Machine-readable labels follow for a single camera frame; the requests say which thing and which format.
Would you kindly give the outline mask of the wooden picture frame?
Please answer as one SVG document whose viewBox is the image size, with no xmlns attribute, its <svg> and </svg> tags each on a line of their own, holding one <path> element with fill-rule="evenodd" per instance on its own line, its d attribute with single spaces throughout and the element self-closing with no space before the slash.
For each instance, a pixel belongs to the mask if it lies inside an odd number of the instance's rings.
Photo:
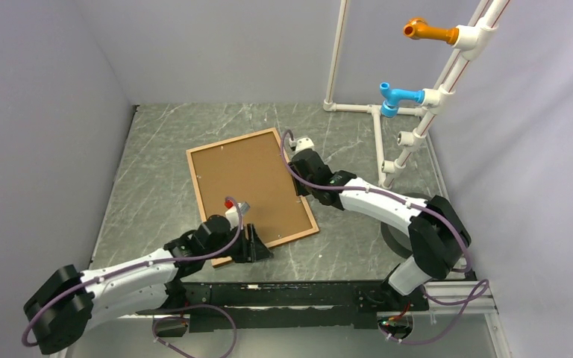
<svg viewBox="0 0 573 358">
<path fill-rule="evenodd" d="M 228 196 L 247 202 L 244 221 L 267 248 L 319 232 L 306 198 L 296 194 L 274 128 L 187 150 L 201 219 L 222 215 Z"/>
</svg>

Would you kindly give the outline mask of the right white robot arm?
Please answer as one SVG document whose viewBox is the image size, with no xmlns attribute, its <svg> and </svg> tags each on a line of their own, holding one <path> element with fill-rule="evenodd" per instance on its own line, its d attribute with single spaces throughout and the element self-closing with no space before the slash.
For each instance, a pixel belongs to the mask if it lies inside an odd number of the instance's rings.
<svg viewBox="0 0 573 358">
<path fill-rule="evenodd" d="M 398 310 L 421 285 L 443 280 L 464 257 L 472 242 L 448 199 L 399 195 L 373 186 L 347 171 L 332 172 L 312 149 L 298 152 L 287 164 L 296 192 L 320 204 L 369 216 L 404 234 L 411 253 L 386 277 L 384 305 Z"/>
</svg>

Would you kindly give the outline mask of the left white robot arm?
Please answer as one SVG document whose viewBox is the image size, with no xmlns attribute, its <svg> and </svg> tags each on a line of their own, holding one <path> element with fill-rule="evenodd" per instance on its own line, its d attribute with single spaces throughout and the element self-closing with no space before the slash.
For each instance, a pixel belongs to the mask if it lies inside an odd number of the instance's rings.
<svg viewBox="0 0 573 358">
<path fill-rule="evenodd" d="M 273 257 L 253 224 L 214 215 L 150 254 L 115 266 L 77 271 L 57 269 L 28 299 L 25 347 L 51 355 L 92 328 L 123 315 L 175 313 L 190 304 L 182 280 L 211 259 L 255 263 Z"/>
</svg>

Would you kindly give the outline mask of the blue pipe fitting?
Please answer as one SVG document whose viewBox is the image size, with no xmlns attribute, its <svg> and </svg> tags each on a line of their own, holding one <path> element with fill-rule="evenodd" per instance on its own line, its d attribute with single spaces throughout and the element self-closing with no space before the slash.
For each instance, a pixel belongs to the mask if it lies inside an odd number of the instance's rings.
<svg viewBox="0 0 573 358">
<path fill-rule="evenodd" d="M 399 104 L 402 101 L 412 101 L 421 104 L 425 99 L 424 90 L 410 91 L 392 88 L 387 82 L 380 83 L 379 91 L 384 98 L 380 112 L 383 116 L 388 118 L 392 118 L 398 114 Z"/>
</svg>

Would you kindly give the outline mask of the black round disc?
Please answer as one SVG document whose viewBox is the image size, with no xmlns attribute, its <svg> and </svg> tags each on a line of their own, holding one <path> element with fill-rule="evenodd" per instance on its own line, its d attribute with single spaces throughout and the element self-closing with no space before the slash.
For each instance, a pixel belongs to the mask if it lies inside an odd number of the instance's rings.
<svg viewBox="0 0 573 358">
<path fill-rule="evenodd" d="M 392 211 L 395 213 L 392 217 L 394 223 L 381 222 L 381 235 L 384 242 L 394 253 L 407 259 L 413 254 L 409 225 L 412 218 L 420 214 L 421 211 L 414 210 L 411 207 L 404 207 L 401 202 L 393 199 L 389 199 L 388 202 L 392 205 Z"/>
</svg>

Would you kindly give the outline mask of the orange pipe fitting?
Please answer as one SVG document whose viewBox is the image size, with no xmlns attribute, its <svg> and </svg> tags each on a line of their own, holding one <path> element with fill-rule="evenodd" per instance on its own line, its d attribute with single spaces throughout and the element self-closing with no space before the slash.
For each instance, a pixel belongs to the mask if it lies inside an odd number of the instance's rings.
<svg viewBox="0 0 573 358">
<path fill-rule="evenodd" d="M 413 18 L 403 27 L 404 36 L 412 40 L 438 40 L 453 45 L 460 35 L 459 28 L 438 28 L 423 18 Z"/>
</svg>

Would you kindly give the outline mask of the white PVC pipe stand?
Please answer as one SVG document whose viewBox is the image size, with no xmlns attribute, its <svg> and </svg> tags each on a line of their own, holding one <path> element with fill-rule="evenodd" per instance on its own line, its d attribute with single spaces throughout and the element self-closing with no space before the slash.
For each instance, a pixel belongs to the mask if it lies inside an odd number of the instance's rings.
<svg viewBox="0 0 573 358">
<path fill-rule="evenodd" d="M 349 104 L 337 101 L 336 91 L 343 78 L 341 65 L 344 44 L 349 41 L 351 28 L 362 22 L 373 32 L 357 38 L 360 58 L 355 76 L 347 79 L 347 87 L 355 90 L 361 80 L 366 87 L 378 88 L 387 82 L 392 88 L 424 90 L 426 99 L 409 107 L 408 101 L 399 104 L 398 115 L 415 116 L 419 139 L 429 140 L 429 128 L 439 115 L 442 104 L 454 94 L 457 82 L 466 68 L 480 56 L 498 29 L 499 19 L 508 1 L 341 1 L 336 22 L 334 46 L 328 85 L 322 108 L 326 112 L 368 113 L 375 126 L 375 150 L 378 180 L 381 184 L 394 183 L 407 167 L 411 152 L 402 151 L 391 161 L 391 172 L 385 172 L 380 112 L 383 96 L 369 103 Z M 438 28 L 459 28 L 455 44 L 438 40 L 412 40 L 403 34 L 403 27 L 413 18 L 423 18 Z"/>
</svg>

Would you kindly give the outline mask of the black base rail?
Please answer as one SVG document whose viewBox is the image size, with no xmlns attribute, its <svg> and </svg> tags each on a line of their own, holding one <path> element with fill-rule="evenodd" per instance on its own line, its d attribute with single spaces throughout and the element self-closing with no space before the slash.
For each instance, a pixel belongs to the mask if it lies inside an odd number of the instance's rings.
<svg viewBox="0 0 573 358">
<path fill-rule="evenodd" d="M 419 289 L 401 297 L 378 280 L 283 281 L 263 283 L 179 283 L 151 314 L 187 309 L 192 333 L 230 326 L 214 307 L 228 313 L 237 328 L 349 326 L 375 329 L 386 314 L 426 312 Z"/>
</svg>

